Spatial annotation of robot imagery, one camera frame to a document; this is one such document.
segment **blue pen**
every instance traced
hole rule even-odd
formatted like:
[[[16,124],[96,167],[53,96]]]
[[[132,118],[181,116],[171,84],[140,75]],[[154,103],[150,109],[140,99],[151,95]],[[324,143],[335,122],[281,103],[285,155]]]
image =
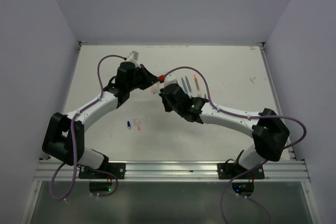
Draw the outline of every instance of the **blue pen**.
[[[191,86],[190,86],[190,83],[189,83],[189,80],[188,80],[188,77],[187,77],[187,76],[185,77],[185,81],[186,81],[186,83],[187,83],[189,92],[191,93],[191,92],[192,92],[192,91],[191,91]]]
[[[181,78],[181,80],[182,80],[182,85],[183,85],[184,92],[186,94],[188,94],[188,89],[187,89],[187,86],[185,85],[185,82],[184,82],[183,78]]]

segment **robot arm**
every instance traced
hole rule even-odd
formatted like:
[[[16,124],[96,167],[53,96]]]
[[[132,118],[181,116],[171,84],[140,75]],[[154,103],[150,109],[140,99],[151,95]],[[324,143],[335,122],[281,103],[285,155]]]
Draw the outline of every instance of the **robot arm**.
[[[149,73],[143,65],[139,65],[137,59],[138,53],[132,52],[126,61],[120,64],[116,77],[103,88],[102,95],[65,115],[55,113],[50,119],[42,150],[68,165],[73,165],[74,150],[70,123],[78,114],[74,123],[78,165],[109,171],[108,157],[85,147],[84,133],[105,114],[123,105],[132,90],[137,88],[144,90],[158,82],[158,77]]]
[[[239,111],[216,105],[213,108],[205,98],[190,98],[177,84],[176,79],[169,75],[164,80],[164,88],[160,90],[166,112],[175,111],[189,122],[216,124],[239,131],[253,138],[254,144],[242,151],[236,159],[234,174],[240,174],[251,169],[264,160],[279,161],[282,150],[289,136],[289,130],[278,118],[258,118],[254,116],[276,115],[271,109],[262,112]],[[219,112],[219,109],[246,115],[238,118]]]

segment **red cap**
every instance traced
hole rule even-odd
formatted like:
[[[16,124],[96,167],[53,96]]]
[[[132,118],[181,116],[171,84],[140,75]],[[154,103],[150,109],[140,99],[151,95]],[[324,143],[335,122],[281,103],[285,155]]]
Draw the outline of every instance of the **red cap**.
[[[164,76],[164,75],[159,76],[159,82],[160,82],[160,83],[164,82],[164,79],[165,79],[165,76]]]

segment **black mounting plate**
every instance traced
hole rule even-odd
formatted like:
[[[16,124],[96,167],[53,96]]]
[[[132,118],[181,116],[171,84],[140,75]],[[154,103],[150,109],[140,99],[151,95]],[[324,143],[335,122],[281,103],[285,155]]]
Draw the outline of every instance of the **black mounting plate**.
[[[217,164],[218,178],[219,179],[232,179],[233,177],[237,176],[238,174],[233,175],[233,174],[229,174],[225,172],[226,170],[233,170],[233,167],[234,167],[234,163],[218,163]],[[245,176],[242,176],[239,179],[250,179],[252,174],[254,174],[254,179],[264,179],[265,178],[264,169],[263,167],[260,167],[259,169],[249,174],[246,174]]]
[[[112,173],[117,179],[125,178],[126,163],[109,163],[108,171]],[[104,179],[109,178],[108,175],[94,173],[89,169],[85,168],[79,171],[78,178],[81,179]]]

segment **orange marker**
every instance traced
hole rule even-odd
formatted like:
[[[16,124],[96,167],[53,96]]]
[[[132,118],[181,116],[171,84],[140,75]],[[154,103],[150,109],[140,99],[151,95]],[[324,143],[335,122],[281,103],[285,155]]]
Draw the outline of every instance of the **orange marker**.
[[[196,84],[196,89],[199,91],[200,86],[198,85],[197,77],[196,77],[195,74],[194,74],[194,80],[195,80],[195,84]]]

